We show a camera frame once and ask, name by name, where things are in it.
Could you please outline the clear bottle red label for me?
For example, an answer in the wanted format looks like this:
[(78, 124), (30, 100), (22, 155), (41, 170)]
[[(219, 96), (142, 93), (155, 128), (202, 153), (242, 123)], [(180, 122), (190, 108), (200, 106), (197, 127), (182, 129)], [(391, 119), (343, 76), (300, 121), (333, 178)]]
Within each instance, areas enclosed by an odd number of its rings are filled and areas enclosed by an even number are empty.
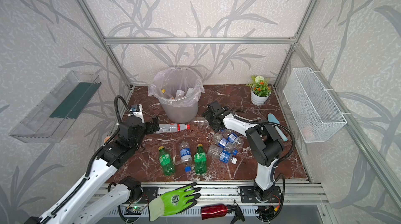
[(204, 117), (195, 117), (190, 123), (196, 126), (209, 126), (208, 120)]

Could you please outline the crushed blue label bottle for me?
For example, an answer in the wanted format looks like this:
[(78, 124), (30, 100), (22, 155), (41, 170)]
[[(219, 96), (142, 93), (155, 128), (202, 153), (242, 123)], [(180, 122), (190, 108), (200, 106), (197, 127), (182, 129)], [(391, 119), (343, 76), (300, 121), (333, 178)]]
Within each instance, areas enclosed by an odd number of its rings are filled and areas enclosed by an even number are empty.
[(242, 147), (244, 145), (243, 140), (232, 130), (222, 129), (220, 132), (223, 135), (223, 137), (235, 147)]
[(216, 145), (210, 145), (208, 149), (209, 156), (212, 158), (218, 159), (220, 162), (228, 164), (236, 164), (238, 159), (229, 151), (223, 150), (222, 148), (216, 146)]
[(235, 146), (226, 138), (223, 137), (221, 134), (215, 134), (213, 136), (213, 142), (216, 146), (220, 147), (221, 149), (236, 155), (238, 151), (236, 150)]

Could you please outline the white bottle red cap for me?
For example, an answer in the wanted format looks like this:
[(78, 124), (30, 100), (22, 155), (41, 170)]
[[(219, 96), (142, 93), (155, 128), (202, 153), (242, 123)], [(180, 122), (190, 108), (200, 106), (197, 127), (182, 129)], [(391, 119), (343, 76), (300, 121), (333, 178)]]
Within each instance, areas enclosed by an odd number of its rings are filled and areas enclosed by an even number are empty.
[(185, 91), (178, 89), (175, 94), (175, 99), (180, 99), (185, 96)]
[(184, 130), (189, 130), (190, 125), (189, 124), (176, 124), (176, 123), (170, 123), (170, 124), (160, 124), (159, 125), (159, 130), (156, 131), (156, 133), (161, 134), (161, 133), (176, 133)]

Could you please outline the white bottle red cap front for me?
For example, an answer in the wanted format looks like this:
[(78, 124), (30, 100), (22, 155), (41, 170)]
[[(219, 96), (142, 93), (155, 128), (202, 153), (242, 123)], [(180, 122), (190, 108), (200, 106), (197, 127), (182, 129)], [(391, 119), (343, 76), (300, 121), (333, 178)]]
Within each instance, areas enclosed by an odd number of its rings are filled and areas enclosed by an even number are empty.
[(175, 99), (180, 99), (185, 96), (185, 91), (178, 89), (175, 94)]

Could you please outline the clear bottle blue label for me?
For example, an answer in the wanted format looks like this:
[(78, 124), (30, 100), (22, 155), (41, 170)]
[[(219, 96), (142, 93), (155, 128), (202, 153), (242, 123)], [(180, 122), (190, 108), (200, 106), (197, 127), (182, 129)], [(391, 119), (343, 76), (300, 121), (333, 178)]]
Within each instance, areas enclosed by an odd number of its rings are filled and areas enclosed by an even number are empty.
[(183, 141), (179, 144), (179, 149), (180, 149), (181, 163), (184, 165), (185, 172), (189, 173), (191, 172), (191, 166), (193, 161), (190, 145), (187, 141)]

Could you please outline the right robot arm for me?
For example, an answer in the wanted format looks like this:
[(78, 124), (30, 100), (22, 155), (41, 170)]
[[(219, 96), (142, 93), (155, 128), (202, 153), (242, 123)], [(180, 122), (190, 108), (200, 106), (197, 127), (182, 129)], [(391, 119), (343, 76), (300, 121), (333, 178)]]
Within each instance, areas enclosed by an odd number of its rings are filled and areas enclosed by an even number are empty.
[[(279, 188), (274, 178), (278, 165), (289, 158), (295, 150), (296, 140), (292, 131), (278, 123), (267, 120), (254, 121), (244, 118), (239, 113), (243, 110), (231, 110), (220, 106), (214, 101), (207, 106), (202, 114), (212, 129), (217, 132), (221, 129), (233, 130), (247, 138), (253, 157), (258, 162), (258, 170), (254, 180), (253, 198), (261, 203), (268, 202)], [(282, 129), (290, 135), (291, 147), (286, 154), (284, 139), (280, 137), (276, 128)]]

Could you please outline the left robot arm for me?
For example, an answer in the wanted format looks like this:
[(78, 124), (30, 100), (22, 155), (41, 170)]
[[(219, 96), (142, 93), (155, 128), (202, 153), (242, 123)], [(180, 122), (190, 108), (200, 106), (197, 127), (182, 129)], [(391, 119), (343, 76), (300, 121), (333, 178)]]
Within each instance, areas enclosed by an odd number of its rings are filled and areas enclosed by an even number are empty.
[(141, 117), (130, 116), (121, 122), (113, 138), (102, 145), (91, 157), (85, 174), (49, 210), (40, 217), (29, 217), (28, 224), (95, 224), (107, 213), (125, 203), (140, 201), (144, 192), (140, 181), (126, 177), (106, 195), (94, 203), (98, 189), (113, 176), (139, 149), (146, 135), (160, 129), (157, 117), (144, 122)]

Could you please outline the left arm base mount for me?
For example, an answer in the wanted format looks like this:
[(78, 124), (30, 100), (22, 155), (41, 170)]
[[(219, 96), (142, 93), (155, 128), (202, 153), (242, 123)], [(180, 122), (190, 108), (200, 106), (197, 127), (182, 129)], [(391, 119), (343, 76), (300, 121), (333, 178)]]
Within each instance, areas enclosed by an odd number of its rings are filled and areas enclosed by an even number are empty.
[(147, 204), (158, 196), (158, 189), (156, 186), (136, 187), (133, 190), (131, 202), (133, 204)]

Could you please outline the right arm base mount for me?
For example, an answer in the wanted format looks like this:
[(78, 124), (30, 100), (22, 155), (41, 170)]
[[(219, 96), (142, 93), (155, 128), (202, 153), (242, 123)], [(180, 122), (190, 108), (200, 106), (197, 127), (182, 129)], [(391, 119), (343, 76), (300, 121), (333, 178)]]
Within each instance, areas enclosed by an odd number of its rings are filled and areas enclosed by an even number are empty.
[(282, 191), (278, 185), (272, 185), (267, 190), (261, 190), (258, 186), (239, 186), (238, 193), (241, 197), (241, 203), (259, 204), (259, 203), (280, 203), (282, 201)]

